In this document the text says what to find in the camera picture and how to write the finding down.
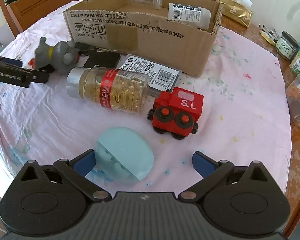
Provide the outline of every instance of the silver bottle cap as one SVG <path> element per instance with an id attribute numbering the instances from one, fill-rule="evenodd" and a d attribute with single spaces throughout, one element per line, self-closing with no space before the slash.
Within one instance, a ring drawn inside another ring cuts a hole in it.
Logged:
<path id="1" fill-rule="evenodd" d="M 79 81 L 82 74 L 89 71 L 91 68 L 75 67 L 72 69 L 67 77 L 66 90 L 72 98 L 81 98 L 79 95 Z"/>

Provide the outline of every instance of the white label with barcode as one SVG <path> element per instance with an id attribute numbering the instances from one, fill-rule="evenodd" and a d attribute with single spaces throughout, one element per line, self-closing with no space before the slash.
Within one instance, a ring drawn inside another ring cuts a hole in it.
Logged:
<path id="1" fill-rule="evenodd" d="M 201 10 L 190 5 L 173 4 L 173 19 L 186 22 L 200 22 Z"/>
<path id="2" fill-rule="evenodd" d="M 149 86 L 160 91 L 170 90 L 179 74 L 178 70 L 136 56 L 129 56 L 129 58 L 117 68 L 148 74 L 150 76 Z"/>

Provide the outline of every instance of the red button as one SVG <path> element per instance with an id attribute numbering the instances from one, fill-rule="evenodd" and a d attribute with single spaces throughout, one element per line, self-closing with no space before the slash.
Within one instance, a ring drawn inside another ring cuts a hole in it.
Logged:
<path id="1" fill-rule="evenodd" d="M 182 115 L 181 122 L 184 122 L 184 123 L 189 122 L 189 117 L 187 115 Z"/>
<path id="2" fill-rule="evenodd" d="M 168 108 L 163 108 L 163 109 L 161 110 L 161 114 L 162 114 L 163 116 L 167 116 L 168 114 L 170 114 L 170 111 L 169 111 Z"/>

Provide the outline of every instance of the red label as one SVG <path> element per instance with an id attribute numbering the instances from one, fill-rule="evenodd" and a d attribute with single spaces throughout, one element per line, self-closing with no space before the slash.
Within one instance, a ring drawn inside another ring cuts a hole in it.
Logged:
<path id="1" fill-rule="evenodd" d="M 102 107 L 111 108 L 110 93 L 112 90 L 112 82 L 119 69 L 110 69 L 105 72 L 100 83 L 100 104 Z"/>

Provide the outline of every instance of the black jar lid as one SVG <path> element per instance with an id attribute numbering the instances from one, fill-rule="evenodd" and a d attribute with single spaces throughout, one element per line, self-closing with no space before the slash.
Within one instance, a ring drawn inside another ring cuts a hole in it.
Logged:
<path id="1" fill-rule="evenodd" d="M 291 43 L 291 45 L 293 45 L 296 48 L 299 48 L 299 44 L 298 42 L 286 31 L 282 32 L 282 36 L 285 37 L 287 39 L 287 41 L 289 41 Z"/>

